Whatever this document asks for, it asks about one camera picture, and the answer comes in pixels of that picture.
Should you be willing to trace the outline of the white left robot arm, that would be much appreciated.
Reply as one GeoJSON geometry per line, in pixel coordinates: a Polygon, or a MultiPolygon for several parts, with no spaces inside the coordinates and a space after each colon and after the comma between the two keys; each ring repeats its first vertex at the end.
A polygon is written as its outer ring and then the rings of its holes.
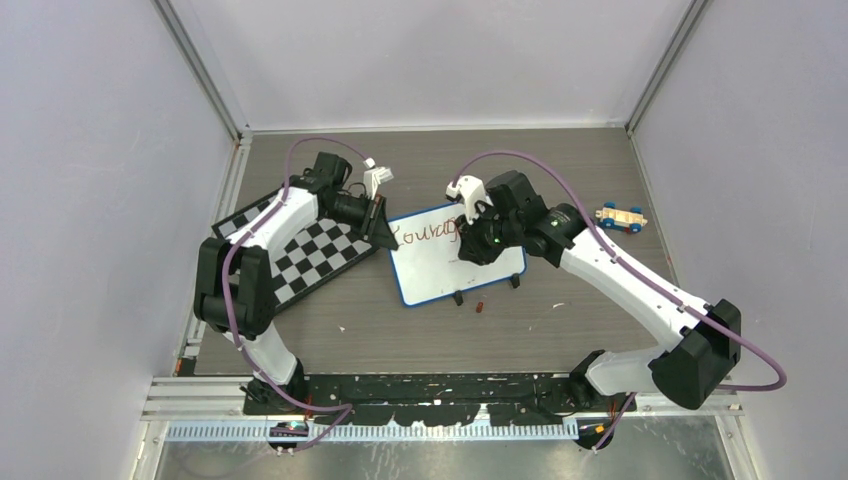
{"type": "Polygon", "coordinates": [[[327,152],[300,175],[288,175],[270,205],[225,239],[210,237],[199,248],[193,310],[196,318],[227,337],[251,367],[251,394],[280,412],[305,407],[308,383],[302,362],[285,346],[273,324],[276,290],[271,257],[284,252],[297,233],[331,219],[372,246],[396,250],[380,185],[390,168],[364,161],[364,193],[345,188],[351,164],[327,152]]]}

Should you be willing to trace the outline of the blue framed whiteboard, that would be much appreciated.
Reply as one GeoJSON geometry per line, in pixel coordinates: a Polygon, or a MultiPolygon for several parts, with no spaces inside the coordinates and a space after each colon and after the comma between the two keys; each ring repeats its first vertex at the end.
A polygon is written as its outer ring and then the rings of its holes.
{"type": "Polygon", "coordinates": [[[404,306],[417,307],[525,273],[527,259],[520,247],[504,250],[486,266],[461,260],[455,220],[463,213],[461,205],[448,203],[389,221],[399,244],[389,258],[404,306]]]}

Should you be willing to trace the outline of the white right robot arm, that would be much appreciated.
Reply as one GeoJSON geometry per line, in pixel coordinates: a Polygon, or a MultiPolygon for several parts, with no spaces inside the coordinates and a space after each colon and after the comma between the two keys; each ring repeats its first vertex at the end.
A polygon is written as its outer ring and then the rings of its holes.
{"type": "Polygon", "coordinates": [[[456,220],[458,257],[484,266],[508,248],[534,257],[595,287],[635,318],[656,340],[655,347],[629,352],[595,351],[573,371],[574,403],[596,410],[619,393],[659,392],[676,405],[696,410],[741,357],[742,315],[731,302],[714,305],[678,290],[619,247],[569,203],[545,204],[527,176],[516,170],[489,182],[464,175],[446,188],[462,205],[456,220]]]}

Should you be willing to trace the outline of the black white chessboard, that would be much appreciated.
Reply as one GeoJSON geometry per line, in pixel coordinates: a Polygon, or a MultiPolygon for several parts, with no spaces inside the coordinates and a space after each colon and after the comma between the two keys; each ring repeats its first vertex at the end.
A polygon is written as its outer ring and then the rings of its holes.
{"type": "Polygon", "coordinates": [[[320,219],[299,231],[281,253],[270,256],[274,316],[378,251],[355,238],[351,227],[320,219]]]}

